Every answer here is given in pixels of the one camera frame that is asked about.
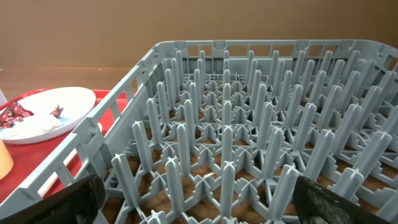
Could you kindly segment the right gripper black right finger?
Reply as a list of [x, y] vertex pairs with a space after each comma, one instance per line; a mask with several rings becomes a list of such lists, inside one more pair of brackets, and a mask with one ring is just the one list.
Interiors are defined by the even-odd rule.
[[390, 224], [304, 176], [297, 178], [292, 201], [301, 224]]

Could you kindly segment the white tissue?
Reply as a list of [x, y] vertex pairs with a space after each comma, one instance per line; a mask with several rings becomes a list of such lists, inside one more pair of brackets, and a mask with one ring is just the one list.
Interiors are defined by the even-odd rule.
[[51, 114], [37, 114], [13, 122], [11, 128], [1, 130], [1, 139], [24, 139], [49, 133], [62, 127], [60, 119]]

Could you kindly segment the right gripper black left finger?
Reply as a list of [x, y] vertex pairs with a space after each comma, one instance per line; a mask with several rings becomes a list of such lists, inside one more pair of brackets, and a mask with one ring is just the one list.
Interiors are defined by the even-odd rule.
[[90, 224], [95, 221], [105, 197], [102, 179], [98, 175], [89, 175], [44, 200], [1, 219], [1, 224]]

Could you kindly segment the red snack wrapper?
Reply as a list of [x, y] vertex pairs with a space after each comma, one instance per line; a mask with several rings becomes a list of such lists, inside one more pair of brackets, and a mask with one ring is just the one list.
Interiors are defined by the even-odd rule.
[[[62, 111], [63, 108], [57, 105], [52, 112], [39, 114], [51, 114], [60, 119]], [[25, 109], [20, 103], [13, 102], [1, 113], [1, 129], [11, 128], [13, 126], [13, 122], [22, 121], [24, 118], [33, 115], [37, 114]]]

